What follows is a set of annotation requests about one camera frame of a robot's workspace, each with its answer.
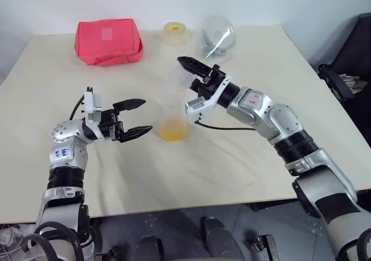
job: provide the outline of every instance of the white table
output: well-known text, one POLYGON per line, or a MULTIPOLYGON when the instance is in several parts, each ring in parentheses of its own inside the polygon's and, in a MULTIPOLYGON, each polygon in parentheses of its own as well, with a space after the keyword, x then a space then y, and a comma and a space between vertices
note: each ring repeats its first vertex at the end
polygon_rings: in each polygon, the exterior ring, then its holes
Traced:
MULTIPOLYGON (((237 33, 234 57, 221 70, 238 85, 249 85, 293 107, 307 132, 355 188, 370 188, 370 148, 283 29, 244 27, 237 33)), ((181 142, 157 136, 161 92, 176 57, 186 49, 164 45, 156 31, 142 31, 141 36, 141 62, 112 67, 80 61, 73 34, 32 39, 0 86, 0 223, 36 220, 48 183, 50 131, 69 117, 88 85, 101 95, 104 109, 123 99, 146 99, 144 106, 120 118, 126 128, 155 125, 131 142, 88 146, 84 188, 92 216, 295 197, 294 178, 256 132, 192 126, 181 142)), ((189 91, 187 96, 196 94, 189 91)), ((205 122, 241 126, 221 107, 205 122)))

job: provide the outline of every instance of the floor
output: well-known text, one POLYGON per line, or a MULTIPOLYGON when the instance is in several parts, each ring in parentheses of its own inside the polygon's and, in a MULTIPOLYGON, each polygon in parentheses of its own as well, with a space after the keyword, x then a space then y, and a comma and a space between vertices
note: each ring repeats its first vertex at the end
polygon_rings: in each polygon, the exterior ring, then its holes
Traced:
POLYGON ((162 240, 166 261, 206 258, 208 253, 200 231, 200 221, 205 216, 214 216, 224 223, 238 241, 246 260, 269 260, 265 250, 253 253, 248 250, 246 240, 256 234, 274 236, 281 261, 334 260, 318 220, 308 216, 298 202, 258 212, 245 204, 236 204, 107 217, 100 226, 102 252, 122 245, 130 256, 130 250, 141 238, 155 235, 162 240))

